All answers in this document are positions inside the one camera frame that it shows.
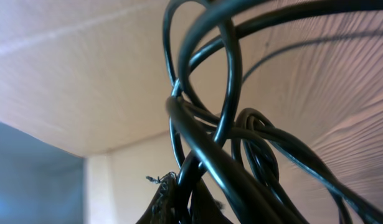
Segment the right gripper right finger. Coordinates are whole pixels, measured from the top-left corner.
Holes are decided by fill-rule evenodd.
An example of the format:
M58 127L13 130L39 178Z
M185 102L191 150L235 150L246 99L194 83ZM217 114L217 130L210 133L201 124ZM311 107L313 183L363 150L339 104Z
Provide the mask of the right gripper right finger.
M217 206L203 180L198 181L191 198L192 224L232 224Z

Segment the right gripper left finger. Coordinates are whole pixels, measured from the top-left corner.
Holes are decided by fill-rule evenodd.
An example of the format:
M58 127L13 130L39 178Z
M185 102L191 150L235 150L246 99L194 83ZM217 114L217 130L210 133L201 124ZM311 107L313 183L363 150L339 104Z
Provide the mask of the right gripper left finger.
M162 178L157 177L156 179L147 175L146 179L154 184L158 184L158 189L136 224L178 223L174 209L177 188L176 173L168 172Z

